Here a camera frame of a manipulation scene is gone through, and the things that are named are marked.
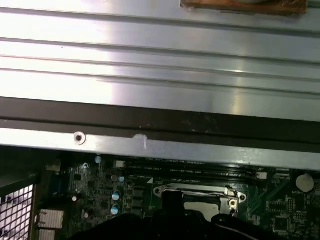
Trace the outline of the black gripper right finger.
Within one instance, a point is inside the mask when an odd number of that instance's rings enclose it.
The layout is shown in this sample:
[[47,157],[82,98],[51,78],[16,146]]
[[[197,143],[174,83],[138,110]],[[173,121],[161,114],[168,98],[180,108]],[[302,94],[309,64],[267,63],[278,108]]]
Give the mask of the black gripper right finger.
[[227,214],[205,220],[197,212],[185,213],[184,197],[173,192],[173,223],[177,235],[185,240],[271,240],[273,235],[259,227]]

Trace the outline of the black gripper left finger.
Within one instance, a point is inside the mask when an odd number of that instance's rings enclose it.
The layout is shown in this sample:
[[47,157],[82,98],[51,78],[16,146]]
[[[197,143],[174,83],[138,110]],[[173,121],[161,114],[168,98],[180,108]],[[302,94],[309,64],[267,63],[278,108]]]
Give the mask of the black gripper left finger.
[[174,192],[162,194],[162,209],[150,220],[126,213],[89,230],[80,231],[71,240],[173,240]]

